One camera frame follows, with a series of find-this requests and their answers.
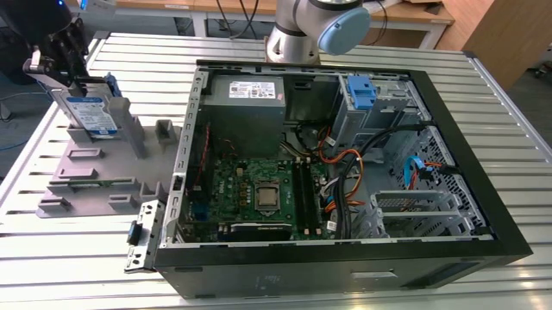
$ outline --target green circuit board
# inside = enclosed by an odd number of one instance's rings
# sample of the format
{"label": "green circuit board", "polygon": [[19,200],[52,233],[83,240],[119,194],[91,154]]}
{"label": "green circuit board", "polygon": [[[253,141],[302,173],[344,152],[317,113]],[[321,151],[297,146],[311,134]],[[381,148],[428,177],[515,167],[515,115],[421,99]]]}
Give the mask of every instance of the green circuit board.
{"label": "green circuit board", "polygon": [[[326,175],[326,165],[310,165],[313,184]],[[255,186],[271,184],[278,187],[279,210],[261,212],[255,209],[258,193]],[[326,238],[326,230],[305,234],[295,226],[295,194],[293,187],[293,162],[290,160],[218,160],[215,163],[213,179],[213,198],[209,204],[206,222],[254,222],[286,223],[293,225],[294,240],[318,240]],[[319,217],[319,204],[317,195],[313,195],[317,205],[317,218]],[[202,242],[215,242],[217,225],[196,225],[195,235]]]}

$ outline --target table leg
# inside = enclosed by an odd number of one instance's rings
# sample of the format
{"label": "table leg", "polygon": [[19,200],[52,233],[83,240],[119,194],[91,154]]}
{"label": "table leg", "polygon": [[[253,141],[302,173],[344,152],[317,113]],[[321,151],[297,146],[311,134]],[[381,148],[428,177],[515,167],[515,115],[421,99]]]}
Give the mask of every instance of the table leg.
{"label": "table leg", "polygon": [[1,119],[8,119],[11,116],[11,112],[7,106],[1,102],[0,102],[0,116],[1,116]]}
{"label": "table leg", "polygon": [[425,50],[433,50],[438,39],[441,39],[442,32],[445,31],[446,25],[445,24],[432,24],[430,31],[426,32],[422,40],[422,44],[420,44],[420,48]]}
{"label": "table leg", "polygon": [[205,12],[191,12],[194,22],[194,33],[196,37],[207,37],[207,14]]}

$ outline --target open computer tower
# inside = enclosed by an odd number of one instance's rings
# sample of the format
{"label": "open computer tower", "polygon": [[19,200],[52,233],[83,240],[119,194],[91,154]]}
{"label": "open computer tower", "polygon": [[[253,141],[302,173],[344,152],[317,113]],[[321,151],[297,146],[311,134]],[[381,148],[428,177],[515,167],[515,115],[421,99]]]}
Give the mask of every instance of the open computer tower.
{"label": "open computer tower", "polygon": [[126,270],[184,298],[433,288],[532,253],[412,70],[199,61],[168,200],[138,222]]}

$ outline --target power supply label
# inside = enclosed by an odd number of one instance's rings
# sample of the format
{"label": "power supply label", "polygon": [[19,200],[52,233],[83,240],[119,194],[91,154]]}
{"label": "power supply label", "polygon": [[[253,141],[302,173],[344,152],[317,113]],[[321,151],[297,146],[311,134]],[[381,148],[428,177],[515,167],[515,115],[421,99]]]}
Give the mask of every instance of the power supply label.
{"label": "power supply label", "polygon": [[118,132],[114,119],[103,108],[106,103],[102,98],[68,97],[75,116],[80,120],[84,129],[96,135],[111,135]]}
{"label": "power supply label", "polygon": [[230,98],[275,99],[277,86],[270,82],[231,82]]}

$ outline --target motherboard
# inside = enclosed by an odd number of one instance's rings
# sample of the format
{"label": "motherboard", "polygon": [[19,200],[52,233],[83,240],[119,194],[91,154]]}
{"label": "motherboard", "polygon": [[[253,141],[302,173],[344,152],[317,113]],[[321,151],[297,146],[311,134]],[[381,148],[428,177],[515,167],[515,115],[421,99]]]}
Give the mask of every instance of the motherboard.
{"label": "motherboard", "polygon": [[218,160],[210,202],[191,204],[184,232],[199,242],[325,239],[317,191],[326,168],[310,160]]}

